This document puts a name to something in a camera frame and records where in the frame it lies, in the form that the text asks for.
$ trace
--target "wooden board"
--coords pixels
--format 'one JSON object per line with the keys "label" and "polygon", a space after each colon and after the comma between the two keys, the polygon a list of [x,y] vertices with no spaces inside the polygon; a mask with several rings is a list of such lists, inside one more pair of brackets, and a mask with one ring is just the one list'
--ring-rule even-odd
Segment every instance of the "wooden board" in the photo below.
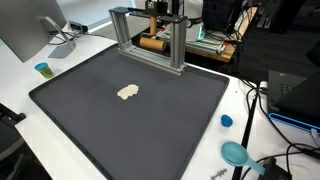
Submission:
{"label": "wooden board", "polygon": [[[246,30],[248,29],[249,23],[251,22],[251,20],[253,19],[254,15],[257,12],[257,7],[252,7],[251,8],[251,14],[249,11],[249,15],[247,15],[244,20],[242,21],[240,27],[239,27],[239,32],[240,34],[243,36],[244,33],[246,32]],[[223,61],[223,62],[230,62],[233,53],[235,52],[235,48],[231,45],[228,45],[226,47],[226,49],[222,52],[221,55],[217,55],[217,54],[212,54],[212,53],[208,53],[208,52],[204,52],[198,49],[194,49],[192,47],[186,47],[186,51],[193,53],[193,54],[197,54],[200,56],[205,56],[211,59],[215,59],[215,60],[219,60],[219,61]]]}

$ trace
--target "white table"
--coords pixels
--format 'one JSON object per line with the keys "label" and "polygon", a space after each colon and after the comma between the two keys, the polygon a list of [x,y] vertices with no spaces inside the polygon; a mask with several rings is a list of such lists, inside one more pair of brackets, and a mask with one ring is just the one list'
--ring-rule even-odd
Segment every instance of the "white table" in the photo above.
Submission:
{"label": "white table", "polygon": [[[105,179],[28,96],[32,89],[46,82],[34,70],[39,62],[47,62],[52,71],[59,75],[116,43],[95,36],[82,36],[75,41],[76,49],[65,59],[47,58],[54,46],[46,46],[26,63],[21,63],[6,46],[0,45],[0,102],[17,113],[27,115],[16,128],[53,179]],[[245,95],[249,89],[240,80],[229,78],[230,84],[183,175],[184,180],[208,180],[224,168],[228,172],[223,179],[231,179],[233,175],[234,168],[221,158],[220,148],[229,140],[242,141],[248,118]],[[223,114],[233,118],[230,128],[221,126],[220,117]]]}
{"label": "white table", "polygon": [[[261,83],[261,87],[267,87],[266,82]],[[262,107],[267,110],[267,97],[262,95]],[[280,131],[293,143],[304,143],[317,147],[309,132],[294,128],[292,126],[273,121]],[[271,123],[262,113],[257,103],[255,115],[253,118],[252,129],[249,136],[249,144],[247,150],[253,160],[258,160],[267,156],[283,154],[286,152],[289,144],[283,140],[278,132],[272,127]],[[296,152],[295,148],[291,148],[290,152]],[[285,156],[278,157],[277,165],[287,171]],[[290,171],[293,180],[303,179],[319,179],[320,161],[313,159],[307,155],[297,154],[289,156]],[[245,179],[258,179],[258,173],[250,170]]]}

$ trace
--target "dark gray mat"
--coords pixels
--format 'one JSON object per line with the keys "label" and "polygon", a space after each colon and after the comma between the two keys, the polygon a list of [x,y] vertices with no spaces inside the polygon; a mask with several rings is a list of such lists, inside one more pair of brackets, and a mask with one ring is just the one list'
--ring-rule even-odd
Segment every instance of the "dark gray mat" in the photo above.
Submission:
{"label": "dark gray mat", "polygon": [[[229,82],[188,67],[181,76],[113,46],[30,92],[108,178],[180,179]],[[124,101],[128,84],[139,93]]]}

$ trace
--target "blue plastic scoop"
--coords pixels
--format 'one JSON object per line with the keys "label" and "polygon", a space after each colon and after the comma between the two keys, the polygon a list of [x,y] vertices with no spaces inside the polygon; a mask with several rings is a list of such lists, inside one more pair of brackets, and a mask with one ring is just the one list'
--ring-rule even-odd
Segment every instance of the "blue plastic scoop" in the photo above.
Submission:
{"label": "blue plastic scoop", "polygon": [[263,175],[265,169],[250,159],[247,150],[235,142],[226,142],[221,147],[222,158],[230,165],[240,167],[247,165],[251,169]]}

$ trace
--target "blue bottle cap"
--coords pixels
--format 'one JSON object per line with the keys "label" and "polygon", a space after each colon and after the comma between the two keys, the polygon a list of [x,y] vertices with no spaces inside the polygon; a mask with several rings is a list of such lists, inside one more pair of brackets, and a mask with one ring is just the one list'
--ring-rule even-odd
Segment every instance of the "blue bottle cap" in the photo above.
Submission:
{"label": "blue bottle cap", "polygon": [[228,115],[221,116],[221,124],[223,127],[230,127],[233,123],[233,120]]}
{"label": "blue bottle cap", "polygon": [[40,63],[34,67],[35,70],[40,71],[48,67],[48,63]]}

